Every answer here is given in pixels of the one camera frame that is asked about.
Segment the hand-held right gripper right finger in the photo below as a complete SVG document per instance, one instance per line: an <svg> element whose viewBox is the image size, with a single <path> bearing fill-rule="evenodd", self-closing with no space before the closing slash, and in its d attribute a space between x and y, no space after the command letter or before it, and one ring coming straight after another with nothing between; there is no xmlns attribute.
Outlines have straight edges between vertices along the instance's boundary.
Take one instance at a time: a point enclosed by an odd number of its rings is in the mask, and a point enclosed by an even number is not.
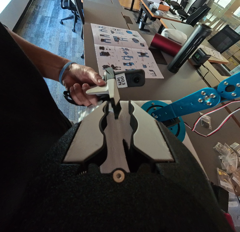
<svg viewBox="0 0 240 232"><path fill-rule="evenodd" d="M129 101L129 114L133 148L151 162L174 162L157 120L134 101Z"/></svg>

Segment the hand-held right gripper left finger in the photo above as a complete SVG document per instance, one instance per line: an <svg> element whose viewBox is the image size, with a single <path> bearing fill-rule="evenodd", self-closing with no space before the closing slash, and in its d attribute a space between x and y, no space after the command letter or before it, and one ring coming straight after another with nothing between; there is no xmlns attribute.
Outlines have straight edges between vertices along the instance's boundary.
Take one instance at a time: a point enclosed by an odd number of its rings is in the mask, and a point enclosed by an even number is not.
<svg viewBox="0 0 240 232"><path fill-rule="evenodd" d="M105 101L81 121L64 163L88 163L103 152L106 146L104 130L108 111L109 103Z"/></svg>

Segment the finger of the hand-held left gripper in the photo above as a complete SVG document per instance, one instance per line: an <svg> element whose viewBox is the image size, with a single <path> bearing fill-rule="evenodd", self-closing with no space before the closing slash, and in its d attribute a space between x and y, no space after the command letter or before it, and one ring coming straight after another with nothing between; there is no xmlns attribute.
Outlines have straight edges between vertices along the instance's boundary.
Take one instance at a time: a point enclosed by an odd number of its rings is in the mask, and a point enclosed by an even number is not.
<svg viewBox="0 0 240 232"><path fill-rule="evenodd" d="M108 80L109 98L112 106L117 106L120 101L118 87L115 79Z"/></svg>
<svg viewBox="0 0 240 232"><path fill-rule="evenodd" d="M118 119L119 114L121 112L121 105L120 105L120 101L118 101L117 103L115 103L114 98L110 98L110 103L113 109L113 113L114 113L114 118Z"/></svg>

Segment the blue toy robot arm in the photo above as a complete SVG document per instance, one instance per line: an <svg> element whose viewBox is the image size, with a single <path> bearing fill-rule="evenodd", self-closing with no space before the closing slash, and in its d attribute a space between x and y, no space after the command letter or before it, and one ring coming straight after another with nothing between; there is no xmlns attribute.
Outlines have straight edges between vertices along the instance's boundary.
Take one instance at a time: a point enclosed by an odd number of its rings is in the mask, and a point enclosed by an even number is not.
<svg viewBox="0 0 240 232"><path fill-rule="evenodd" d="M240 72L233 74L219 83L218 86L213 88L206 87L198 90L188 96L185 96L171 104L166 104L161 101L148 101L144 103L141 108L150 114L157 121L162 122L175 136L183 141L185 138L185 126L191 131L203 137L209 137L218 130L230 119L230 117L240 108L230 113L221 124L212 132L207 135L201 134L195 130L200 121L201 116L196 120L193 127L190 127L182 120L182 116L200 112L202 110L211 109L221 102L230 101L240 97ZM231 103L239 102L240 100L230 101L216 109L211 110L203 115L209 115L216 112Z"/></svg>

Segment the person's left forearm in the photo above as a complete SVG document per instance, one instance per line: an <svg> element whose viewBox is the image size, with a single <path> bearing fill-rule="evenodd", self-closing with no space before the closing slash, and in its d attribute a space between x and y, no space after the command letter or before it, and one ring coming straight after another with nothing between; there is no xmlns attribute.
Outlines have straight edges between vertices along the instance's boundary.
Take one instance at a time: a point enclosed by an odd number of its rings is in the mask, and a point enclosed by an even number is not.
<svg viewBox="0 0 240 232"><path fill-rule="evenodd" d="M59 73L62 67L66 63L70 62L70 60L55 55L43 48L40 48L26 41L8 28L7 31L16 41L16 43L20 46L23 52L27 55L27 57L31 60L31 62L35 65L35 67L39 70L43 77L55 81L59 80ZM69 75L70 69L71 65L65 70L62 81L67 75Z"/></svg>

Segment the person's left hand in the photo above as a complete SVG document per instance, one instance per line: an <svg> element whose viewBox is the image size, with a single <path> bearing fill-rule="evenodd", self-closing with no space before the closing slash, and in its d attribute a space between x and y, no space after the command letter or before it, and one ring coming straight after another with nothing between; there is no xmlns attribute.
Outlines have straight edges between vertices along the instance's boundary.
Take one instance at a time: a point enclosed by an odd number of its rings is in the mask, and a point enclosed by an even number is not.
<svg viewBox="0 0 240 232"><path fill-rule="evenodd" d="M63 79L63 85L70 91L72 100L77 105L97 105L96 95L87 95L91 86L104 86L105 81L92 68L79 64L72 64L69 75Z"/></svg>

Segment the white foam sheet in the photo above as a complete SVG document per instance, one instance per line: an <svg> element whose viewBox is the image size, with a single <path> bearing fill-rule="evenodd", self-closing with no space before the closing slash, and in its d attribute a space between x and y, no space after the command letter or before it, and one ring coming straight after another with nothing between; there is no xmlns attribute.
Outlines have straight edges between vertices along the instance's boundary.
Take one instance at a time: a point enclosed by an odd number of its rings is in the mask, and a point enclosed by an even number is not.
<svg viewBox="0 0 240 232"><path fill-rule="evenodd" d="M142 106L147 101L134 101ZM193 146L185 146L166 126L160 127L167 138L167 145L174 158L174 162L151 162L136 151L129 157L131 146L132 128L130 126L129 101L121 101L122 110L119 118L114 119L114 114L109 112L107 127L104 130L107 143L107 159L100 166L103 174L120 169L125 174L122 184L137 184L147 187L149 184L187 186L203 186L208 177L203 170L201 162Z"/></svg>

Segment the blue wristband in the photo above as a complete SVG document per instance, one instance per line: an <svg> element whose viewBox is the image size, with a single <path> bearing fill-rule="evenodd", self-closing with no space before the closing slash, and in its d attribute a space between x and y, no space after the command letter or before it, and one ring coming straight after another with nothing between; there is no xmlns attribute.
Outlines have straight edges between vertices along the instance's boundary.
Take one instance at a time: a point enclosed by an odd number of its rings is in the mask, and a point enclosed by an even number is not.
<svg viewBox="0 0 240 232"><path fill-rule="evenodd" d="M62 85L63 85L63 82L62 82L63 74L64 74L65 70L66 70L70 65L72 65L72 64L76 64L76 63L75 63L75 62L72 62L72 61L66 63L66 64L62 67L62 69L61 69L61 71L60 71L60 73L59 73L58 80L59 80L59 82L60 82Z"/></svg>

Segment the small clear parts bag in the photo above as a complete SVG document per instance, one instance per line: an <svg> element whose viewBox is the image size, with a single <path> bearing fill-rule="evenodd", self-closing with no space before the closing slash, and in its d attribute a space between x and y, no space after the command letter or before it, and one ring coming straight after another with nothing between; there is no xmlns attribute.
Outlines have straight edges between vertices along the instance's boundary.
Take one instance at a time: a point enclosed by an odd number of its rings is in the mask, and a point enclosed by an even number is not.
<svg viewBox="0 0 240 232"><path fill-rule="evenodd" d="M202 115L200 118L201 125L212 130L211 118L208 115Z"/></svg>

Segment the black cylindrical bit holder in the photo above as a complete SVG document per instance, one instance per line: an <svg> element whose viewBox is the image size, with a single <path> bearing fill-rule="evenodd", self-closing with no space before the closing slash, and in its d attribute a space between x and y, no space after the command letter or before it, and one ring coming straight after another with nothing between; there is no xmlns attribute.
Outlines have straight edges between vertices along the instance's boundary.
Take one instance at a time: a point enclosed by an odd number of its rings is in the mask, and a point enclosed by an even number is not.
<svg viewBox="0 0 240 232"><path fill-rule="evenodd" d="M213 29L208 25L198 24L176 56L168 64L167 69L172 73L177 73L198 46L204 41L204 39L212 33L212 31Z"/></svg>

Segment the black power box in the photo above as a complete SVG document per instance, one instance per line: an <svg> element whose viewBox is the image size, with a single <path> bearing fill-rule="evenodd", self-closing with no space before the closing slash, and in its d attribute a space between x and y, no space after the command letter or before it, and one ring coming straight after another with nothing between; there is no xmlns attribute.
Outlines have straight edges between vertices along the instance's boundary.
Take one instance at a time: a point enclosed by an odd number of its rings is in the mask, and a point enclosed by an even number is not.
<svg viewBox="0 0 240 232"><path fill-rule="evenodd" d="M190 64L195 68L200 68L208 59L211 57L211 55L207 54L203 48L198 48L191 58L189 58Z"/></svg>

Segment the open orange white box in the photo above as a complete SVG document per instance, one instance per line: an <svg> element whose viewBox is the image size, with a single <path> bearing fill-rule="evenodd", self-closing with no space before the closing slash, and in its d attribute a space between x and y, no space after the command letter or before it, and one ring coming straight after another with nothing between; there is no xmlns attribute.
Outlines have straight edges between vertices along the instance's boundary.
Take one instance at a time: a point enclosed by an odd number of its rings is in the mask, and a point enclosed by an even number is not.
<svg viewBox="0 0 240 232"><path fill-rule="evenodd" d="M162 0L148 0L149 2L153 2L153 4L157 7L158 10L161 11L169 11L170 6Z"/></svg>

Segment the pile of small screw bags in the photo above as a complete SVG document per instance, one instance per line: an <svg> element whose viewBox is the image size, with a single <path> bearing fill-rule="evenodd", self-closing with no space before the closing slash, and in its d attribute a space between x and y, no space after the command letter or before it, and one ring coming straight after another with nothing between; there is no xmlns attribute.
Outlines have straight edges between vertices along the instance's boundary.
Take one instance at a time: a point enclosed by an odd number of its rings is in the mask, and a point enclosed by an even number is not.
<svg viewBox="0 0 240 232"><path fill-rule="evenodd" d="M218 142L213 147L218 153L220 168L217 168L219 184L230 193L240 196L240 144L230 146Z"/></svg>

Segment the printed paper sheet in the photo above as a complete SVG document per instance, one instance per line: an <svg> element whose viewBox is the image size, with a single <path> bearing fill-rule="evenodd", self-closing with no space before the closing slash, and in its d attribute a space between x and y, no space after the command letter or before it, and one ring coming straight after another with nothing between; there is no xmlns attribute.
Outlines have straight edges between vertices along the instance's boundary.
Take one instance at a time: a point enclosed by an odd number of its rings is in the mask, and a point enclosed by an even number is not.
<svg viewBox="0 0 240 232"><path fill-rule="evenodd" d="M220 52L218 52L212 48L209 48L207 46L204 46L204 45L200 45L199 48L202 48L206 52L207 55L210 55L219 60L223 60L223 56L220 54Z"/></svg>

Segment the black monitor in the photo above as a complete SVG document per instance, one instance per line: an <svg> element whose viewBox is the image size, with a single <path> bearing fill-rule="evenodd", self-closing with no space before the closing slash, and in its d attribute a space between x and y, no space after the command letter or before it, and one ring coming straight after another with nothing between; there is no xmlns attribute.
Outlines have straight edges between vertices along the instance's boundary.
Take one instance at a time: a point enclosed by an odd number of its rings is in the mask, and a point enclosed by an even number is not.
<svg viewBox="0 0 240 232"><path fill-rule="evenodd" d="M226 25L222 30L211 37L208 42L220 54L222 54L239 40L240 35L235 32L229 25Z"/></svg>

